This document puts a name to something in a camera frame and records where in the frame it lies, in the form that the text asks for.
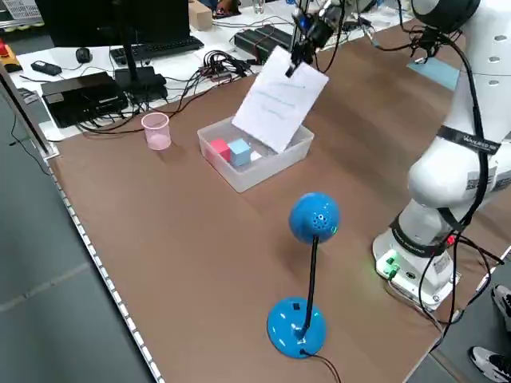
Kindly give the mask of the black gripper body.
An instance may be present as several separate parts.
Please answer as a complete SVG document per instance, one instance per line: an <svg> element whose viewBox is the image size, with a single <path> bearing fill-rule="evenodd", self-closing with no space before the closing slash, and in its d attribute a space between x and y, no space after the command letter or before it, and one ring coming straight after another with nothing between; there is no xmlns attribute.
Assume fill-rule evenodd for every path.
<svg viewBox="0 0 511 383"><path fill-rule="evenodd" d="M334 31L335 20L311 14L305 41L313 47L324 47Z"/></svg>

